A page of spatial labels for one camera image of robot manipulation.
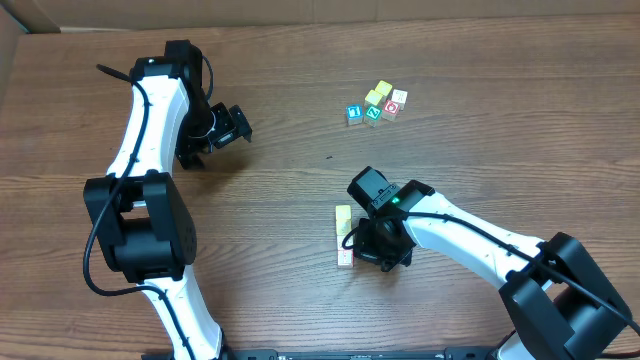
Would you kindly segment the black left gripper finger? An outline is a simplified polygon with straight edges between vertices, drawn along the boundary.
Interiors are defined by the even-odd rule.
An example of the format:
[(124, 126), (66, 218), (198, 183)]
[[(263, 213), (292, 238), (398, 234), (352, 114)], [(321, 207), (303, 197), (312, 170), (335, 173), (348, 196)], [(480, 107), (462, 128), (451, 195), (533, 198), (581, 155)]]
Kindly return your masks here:
[(199, 153), (198, 148), (177, 148), (175, 151), (176, 158), (184, 170), (200, 170), (205, 167)]
[(240, 137), (247, 142), (251, 142), (253, 130), (241, 108), (238, 105), (232, 106), (229, 109), (229, 115), (233, 125), (232, 138), (230, 139), (230, 142), (233, 142)]

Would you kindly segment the yellow S letter block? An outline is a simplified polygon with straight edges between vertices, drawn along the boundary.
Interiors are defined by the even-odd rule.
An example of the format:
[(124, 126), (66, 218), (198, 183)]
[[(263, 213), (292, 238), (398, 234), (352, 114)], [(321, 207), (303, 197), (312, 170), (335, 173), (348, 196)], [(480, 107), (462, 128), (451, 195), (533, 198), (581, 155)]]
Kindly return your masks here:
[(351, 250), (353, 247), (353, 237), (350, 236), (346, 238), (346, 236), (338, 236), (337, 237), (337, 248), (339, 250)]

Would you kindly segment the red I letter block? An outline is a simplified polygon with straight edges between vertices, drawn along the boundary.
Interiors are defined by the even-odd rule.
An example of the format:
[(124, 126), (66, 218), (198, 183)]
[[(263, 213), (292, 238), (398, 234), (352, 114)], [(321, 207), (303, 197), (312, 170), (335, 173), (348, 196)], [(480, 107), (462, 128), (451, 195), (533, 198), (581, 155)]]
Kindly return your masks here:
[(337, 251), (337, 266), (339, 268), (352, 268), (354, 266), (354, 255), (352, 250)]

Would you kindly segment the yellow G letter block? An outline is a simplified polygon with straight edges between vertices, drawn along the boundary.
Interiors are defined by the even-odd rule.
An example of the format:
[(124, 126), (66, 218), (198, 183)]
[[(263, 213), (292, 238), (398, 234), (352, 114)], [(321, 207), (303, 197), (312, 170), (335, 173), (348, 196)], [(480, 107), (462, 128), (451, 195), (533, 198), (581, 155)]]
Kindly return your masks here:
[(336, 235), (345, 237), (352, 230), (352, 223), (350, 219), (337, 219), (336, 220)]

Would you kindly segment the yellow K letter block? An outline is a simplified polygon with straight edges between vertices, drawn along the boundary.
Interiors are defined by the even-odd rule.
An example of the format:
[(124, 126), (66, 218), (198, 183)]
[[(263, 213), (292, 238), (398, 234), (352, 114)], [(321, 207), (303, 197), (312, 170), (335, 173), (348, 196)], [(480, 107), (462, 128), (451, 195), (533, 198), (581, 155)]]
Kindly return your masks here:
[(350, 205), (337, 205), (335, 207), (335, 218), (337, 221), (350, 220), (352, 218), (352, 209)]

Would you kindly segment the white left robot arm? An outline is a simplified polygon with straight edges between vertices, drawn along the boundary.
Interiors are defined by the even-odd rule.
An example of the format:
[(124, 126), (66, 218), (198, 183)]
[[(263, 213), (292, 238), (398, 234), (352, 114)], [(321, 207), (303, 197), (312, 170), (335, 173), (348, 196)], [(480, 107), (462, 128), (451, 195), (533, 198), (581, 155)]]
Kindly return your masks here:
[(128, 73), (133, 104), (123, 142), (105, 176), (87, 180), (92, 229), (83, 256), (87, 286), (104, 297), (143, 293), (172, 343), (170, 359), (232, 359), (195, 277), (195, 224), (172, 177), (173, 165), (201, 169), (201, 155), (252, 137), (239, 106), (211, 105), (213, 69), (188, 40), (142, 57)]

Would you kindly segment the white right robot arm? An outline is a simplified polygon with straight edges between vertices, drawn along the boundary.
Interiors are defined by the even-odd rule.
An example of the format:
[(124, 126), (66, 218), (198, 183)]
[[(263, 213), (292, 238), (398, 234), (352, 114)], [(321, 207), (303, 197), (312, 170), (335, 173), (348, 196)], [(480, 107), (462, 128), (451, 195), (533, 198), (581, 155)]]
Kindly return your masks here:
[(576, 238), (544, 241), (493, 225), (416, 180), (404, 186), (367, 167), (348, 194), (366, 211), (343, 240), (355, 257), (388, 272), (416, 247), (444, 254), (494, 286), (514, 330), (491, 359), (608, 359), (607, 347), (638, 323)]

